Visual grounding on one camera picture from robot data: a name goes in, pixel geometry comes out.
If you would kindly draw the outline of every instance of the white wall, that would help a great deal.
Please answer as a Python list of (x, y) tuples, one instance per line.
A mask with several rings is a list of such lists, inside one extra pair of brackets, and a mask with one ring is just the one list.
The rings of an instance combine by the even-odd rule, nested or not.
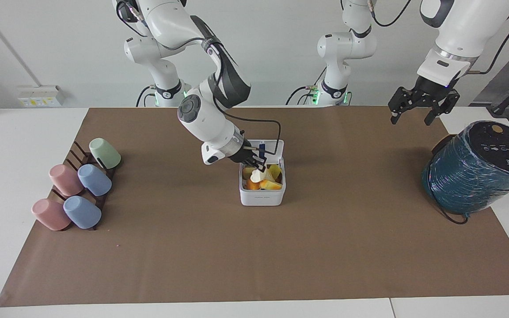
[[(488, 0), (489, 5), (493, 1), (500, 0)], [(414, 0), (394, 26), (373, 27), (376, 55), (351, 62), (354, 105), (385, 105), (396, 88), (414, 85), (437, 36), (423, 24), (419, 3)], [(403, 4), (380, 1), (379, 20), (392, 20)], [(325, 66), (317, 40), (347, 30), (337, 0), (189, 0), (186, 9), (212, 27), (252, 81), (249, 105), (280, 105), (295, 88), (313, 84)], [(480, 68), (508, 31), (509, 22), (489, 43)], [(117, 20), (111, 0), (0, 0), (0, 32), (42, 84), (63, 89), (67, 107), (133, 106), (140, 89), (152, 82), (147, 70), (124, 55), (123, 42), (134, 34)], [(170, 60), (191, 84), (214, 71), (199, 47)], [(509, 45), (493, 73), (462, 79), (460, 104), (468, 105), (508, 60)], [(33, 82), (0, 41), (0, 107), (18, 107), (15, 87)]]

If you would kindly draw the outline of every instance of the pink cup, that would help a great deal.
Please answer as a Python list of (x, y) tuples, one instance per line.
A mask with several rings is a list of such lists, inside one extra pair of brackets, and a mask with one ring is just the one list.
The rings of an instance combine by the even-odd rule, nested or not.
[(31, 211), (39, 222), (53, 231), (63, 230), (71, 222), (62, 204), (49, 199), (37, 201)]
[(56, 165), (50, 169), (49, 175), (58, 191), (67, 197), (77, 195), (84, 189), (76, 170), (72, 169), (72, 167)]

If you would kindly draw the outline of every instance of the white plastic container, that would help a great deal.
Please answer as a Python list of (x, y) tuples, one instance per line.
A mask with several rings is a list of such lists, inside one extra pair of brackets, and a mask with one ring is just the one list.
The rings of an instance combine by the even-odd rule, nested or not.
[[(276, 140), (250, 140), (253, 147), (259, 147), (264, 144), (267, 151), (274, 151)], [(286, 191), (286, 173), (284, 169), (284, 141), (278, 142), (276, 155), (266, 154), (267, 165), (278, 165), (282, 169), (282, 189), (280, 190), (247, 190), (245, 189), (247, 181), (243, 180), (242, 163), (239, 165), (239, 191), (241, 193), (241, 203), (247, 207), (276, 207), (282, 203), (284, 192)]]

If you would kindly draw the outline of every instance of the brown paper mat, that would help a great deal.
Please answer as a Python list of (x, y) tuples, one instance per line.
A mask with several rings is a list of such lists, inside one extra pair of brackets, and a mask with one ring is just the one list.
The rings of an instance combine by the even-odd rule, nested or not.
[(391, 125), (387, 107), (232, 113), (283, 123), (282, 206), (241, 206), (238, 165), (204, 166), (175, 109), (91, 109), (76, 140), (103, 137), (124, 160), (99, 229), (37, 222), (0, 306), (509, 294), (493, 211), (457, 226), (424, 194), (440, 121), (415, 110)]

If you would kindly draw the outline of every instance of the table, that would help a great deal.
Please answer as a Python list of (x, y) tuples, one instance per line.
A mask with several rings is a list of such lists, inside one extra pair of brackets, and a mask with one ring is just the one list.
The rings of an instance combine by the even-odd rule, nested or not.
[[(0, 290), (12, 269), (34, 219), (28, 211), (36, 200), (46, 197), (50, 181), (46, 174), (65, 157), (85, 116), (86, 109), (0, 110)], [(458, 133), (475, 120), (492, 119), (484, 108), (458, 108), (442, 116), (450, 133)], [(31, 153), (18, 146), (26, 140)], [(509, 235), (509, 195), (493, 205)], [(64, 316), (320, 316), (320, 317), (503, 317), (509, 316), (509, 296), (466, 298), (364, 299), (306, 302), (142, 304), (0, 308), (0, 317), (48, 316), (60, 310)]]

